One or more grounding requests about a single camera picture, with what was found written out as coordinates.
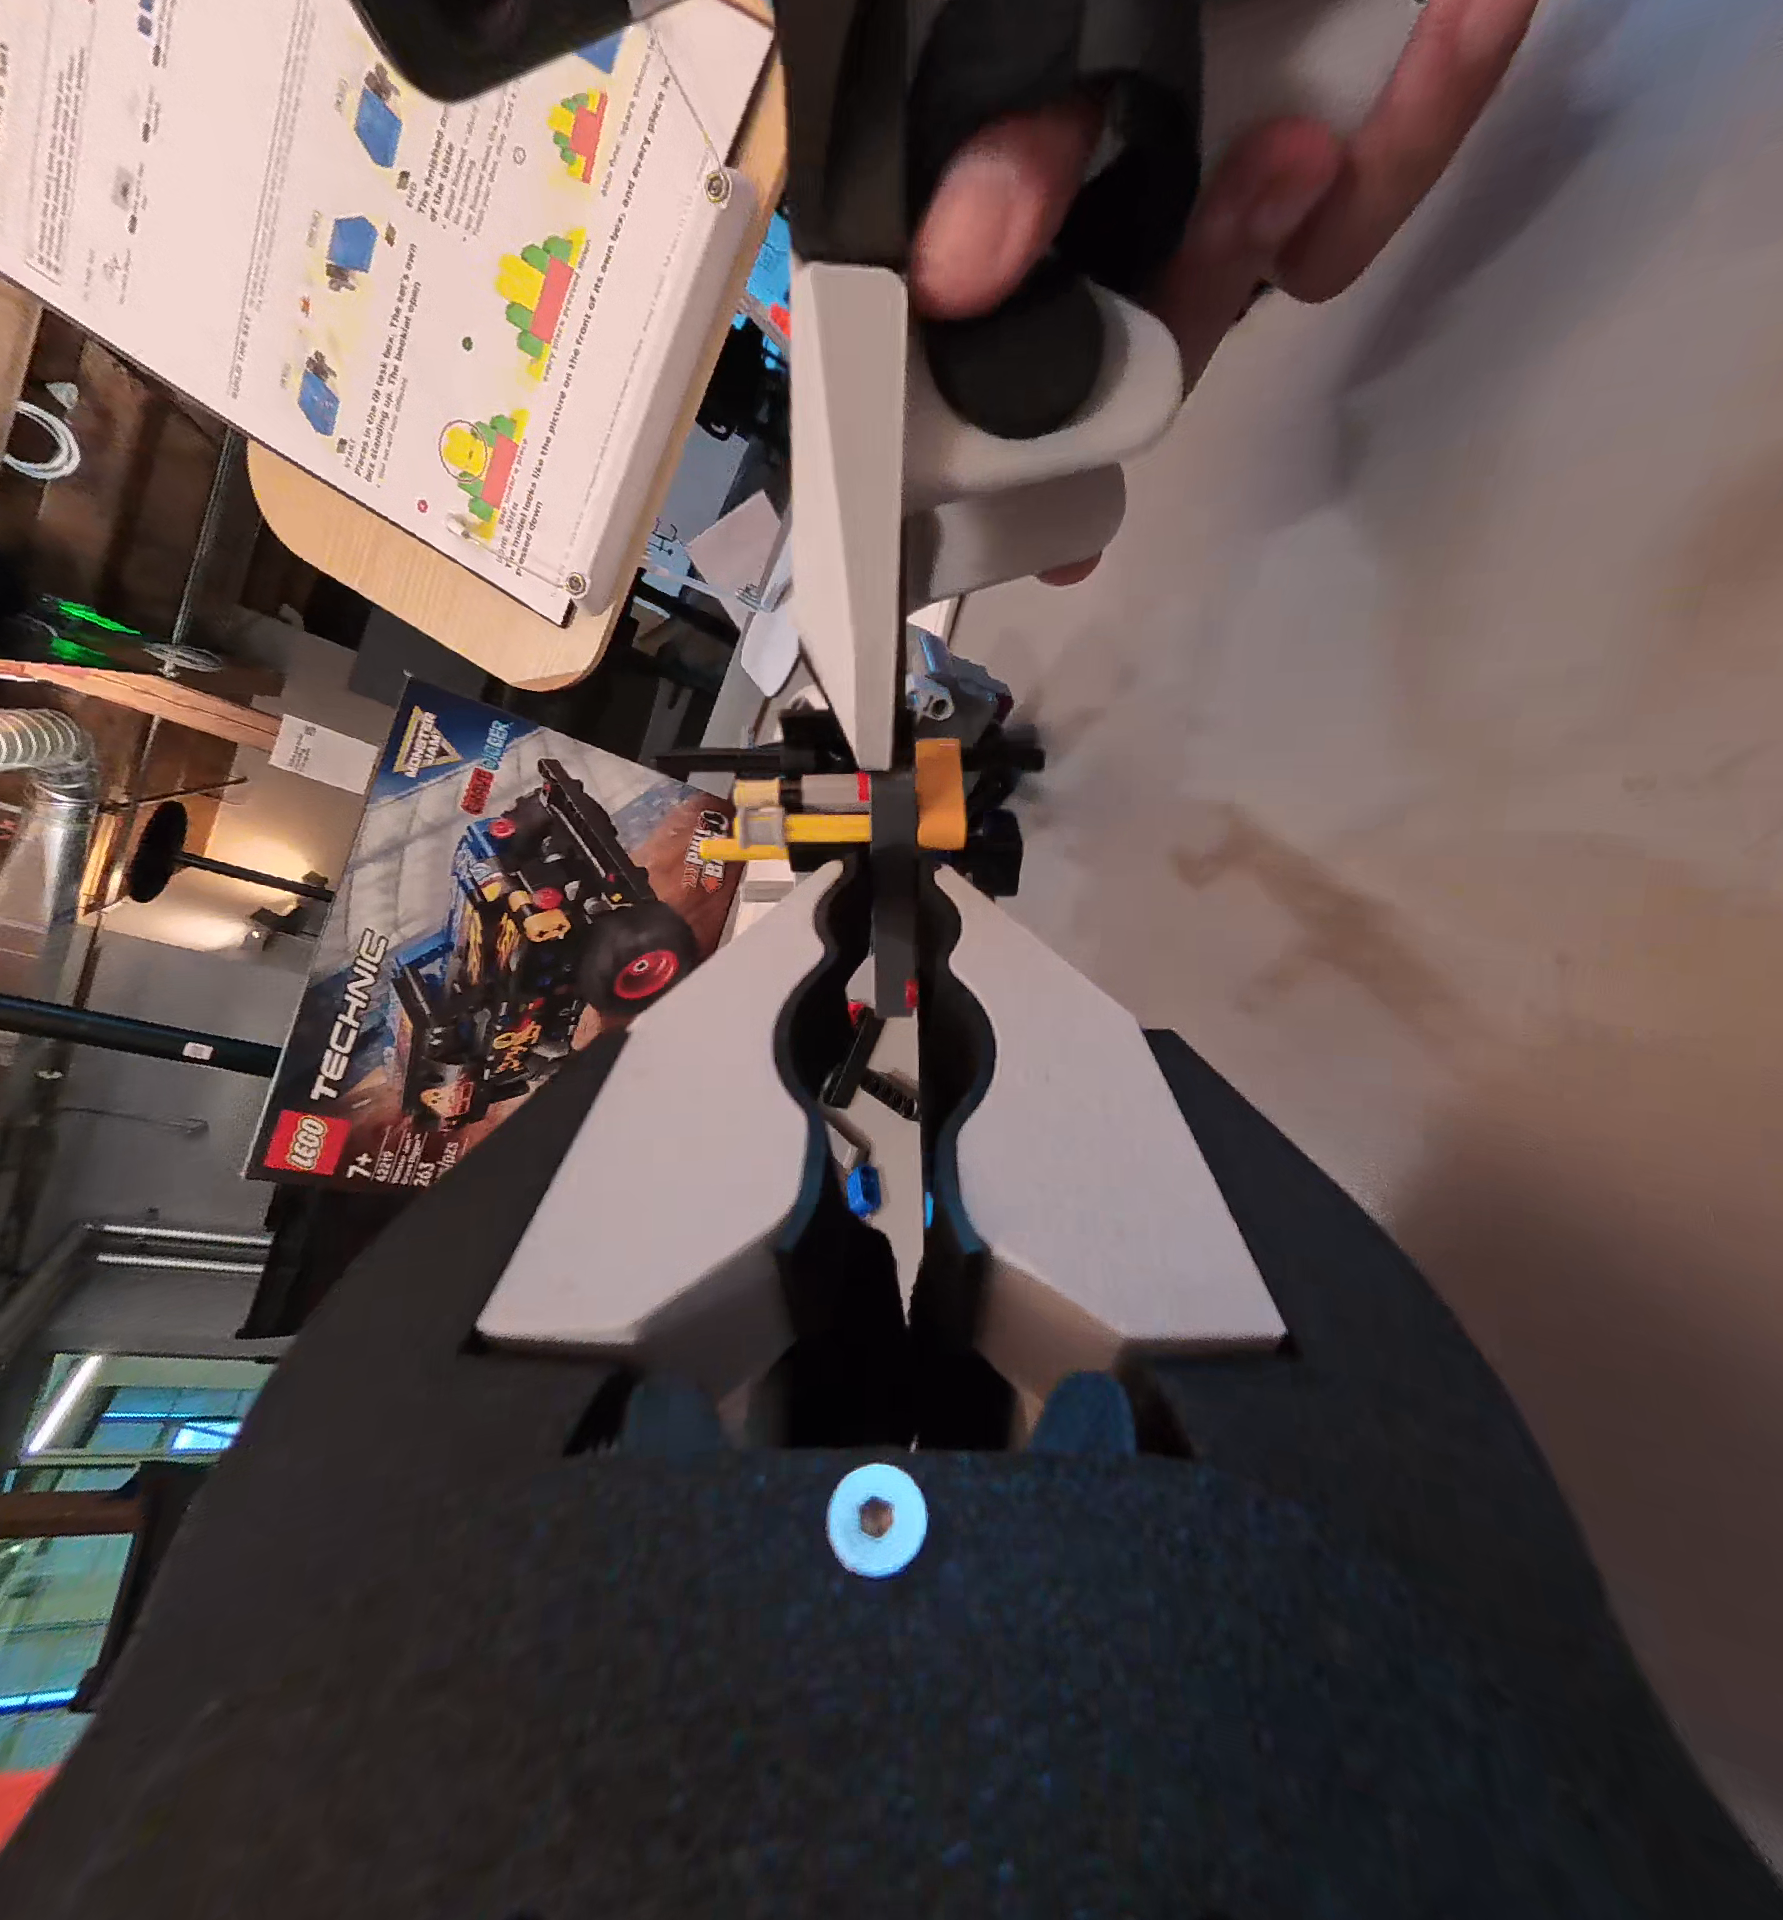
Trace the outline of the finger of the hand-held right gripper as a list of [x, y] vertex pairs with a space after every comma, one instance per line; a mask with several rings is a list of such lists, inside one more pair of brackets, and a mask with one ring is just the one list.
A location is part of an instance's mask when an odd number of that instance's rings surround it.
[[790, 607], [863, 771], [887, 771], [903, 695], [906, 289], [897, 272], [790, 268]]

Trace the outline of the black pole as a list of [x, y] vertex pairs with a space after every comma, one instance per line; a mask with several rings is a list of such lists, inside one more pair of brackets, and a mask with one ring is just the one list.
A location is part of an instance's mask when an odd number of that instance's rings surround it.
[[49, 1044], [119, 1052], [132, 1059], [228, 1069], [260, 1081], [268, 1081], [280, 1069], [282, 1059], [282, 1049], [272, 1044], [4, 992], [0, 992], [0, 1031]]

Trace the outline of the white paper sheet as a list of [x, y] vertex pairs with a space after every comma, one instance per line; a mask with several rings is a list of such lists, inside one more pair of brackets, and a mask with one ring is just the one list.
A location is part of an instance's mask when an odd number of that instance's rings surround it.
[[773, 698], [801, 660], [790, 514], [751, 493], [686, 541], [696, 580], [735, 617], [737, 663]]

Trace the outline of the lego truck box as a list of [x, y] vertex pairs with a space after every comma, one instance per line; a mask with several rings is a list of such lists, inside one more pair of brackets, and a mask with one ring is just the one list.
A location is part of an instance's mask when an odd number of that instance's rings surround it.
[[406, 685], [245, 1175], [426, 1190], [725, 937], [729, 805]]

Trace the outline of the silver ribbed air duct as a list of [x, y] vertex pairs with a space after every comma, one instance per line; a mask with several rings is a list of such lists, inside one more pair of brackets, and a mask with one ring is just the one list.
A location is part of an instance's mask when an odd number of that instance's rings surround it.
[[3, 878], [26, 878], [44, 921], [74, 921], [102, 798], [95, 741], [71, 715], [0, 708], [0, 775], [26, 776]]

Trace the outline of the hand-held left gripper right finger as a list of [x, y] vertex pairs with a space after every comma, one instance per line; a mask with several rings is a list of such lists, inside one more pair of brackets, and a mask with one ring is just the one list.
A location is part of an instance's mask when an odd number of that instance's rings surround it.
[[1015, 1432], [1099, 1372], [1266, 1357], [1289, 1324], [1141, 1023], [963, 876], [918, 893], [918, 1432]]

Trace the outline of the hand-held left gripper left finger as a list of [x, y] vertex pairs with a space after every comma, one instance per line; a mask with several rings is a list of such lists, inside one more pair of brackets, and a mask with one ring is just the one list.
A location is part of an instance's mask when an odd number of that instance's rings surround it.
[[498, 1350], [773, 1397], [783, 1445], [909, 1436], [893, 1248], [819, 1086], [850, 1054], [870, 885], [814, 869], [634, 1018], [477, 1318]]

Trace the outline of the illustrated instruction board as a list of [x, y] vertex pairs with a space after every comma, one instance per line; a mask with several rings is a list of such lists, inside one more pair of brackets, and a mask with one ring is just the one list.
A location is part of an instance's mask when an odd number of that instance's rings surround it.
[[757, 212], [773, 31], [441, 101], [329, 3], [0, 3], [0, 272], [546, 621], [636, 560]]

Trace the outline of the black round stand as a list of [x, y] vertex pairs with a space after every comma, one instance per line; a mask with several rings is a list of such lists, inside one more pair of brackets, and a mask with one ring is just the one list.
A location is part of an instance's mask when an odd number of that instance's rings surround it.
[[179, 801], [166, 798], [152, 808], [124, 873], [125, 900], [149, 904], [159, 900], [168, 891], [170, 878], [182, 870], [229, 878], [260, 891], [282, 893], [291, 900], [323, 904], [335, 900], [335, 887], [329, 887], [323, 878], [277, 876], [192, 853], [187, 847], [187, 833], [189, 814]]

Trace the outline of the small lego axle assembly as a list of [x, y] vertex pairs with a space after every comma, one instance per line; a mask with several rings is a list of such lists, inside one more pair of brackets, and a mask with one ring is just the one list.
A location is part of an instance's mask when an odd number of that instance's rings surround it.
[[970, 847], [943, 847], [935, 818], [961, 837], [963, 801], [999, 771], [1032, 771], [1041, 753], [1024, 734], [975, 723], [918, 734], [897, 775], [852, 764], [837, 717], [788, 715], [773, 747], [691, 750], [662, 758], [677, 771], [735, 775], [735, 827], [709, 860], [752, 862], [808, 876], [779, 924], [741, 940], [722, 976], [705, 976], [622, 1044], [600, 1081], [593, 1121], [608, 1151], [642, 1144], [670, 1121], [683, 1145], [731, 1147], [709, 1197], [735, 1204], [735, 1242], [757, 1242], [809, 1207], [822, 1108], [847, 1102], [887, 1023], [925, 1020], [921, 1086], [925, 1189], [941, 1233], [963, 1248], [1012, 1254], [1056, 1203], [1052, 1151], [1070, 1120], [1066, 1030], [1090, 1044], [1130, 1020], [1063, 958], [985, 900], [980, 855], [996, 841], [970, 812]]

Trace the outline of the person's right hand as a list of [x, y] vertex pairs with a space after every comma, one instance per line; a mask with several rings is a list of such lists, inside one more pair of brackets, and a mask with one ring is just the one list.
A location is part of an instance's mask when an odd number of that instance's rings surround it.
[[[1347, 290], [1450, 170], [1517, 55], [1535, 3], [1424, 5], [1363, 121], [1310, 115], [1245, 129], [1194, 204], [1180, 248], [1136, 301], [1160, 319], [1192, 390], [1266, 289], [1301, 302]], [[906, 255], [916, 314], [999, 308], [1048, 254], [1101, 150], [1093, 89], [980, 127], [953, 157]]]

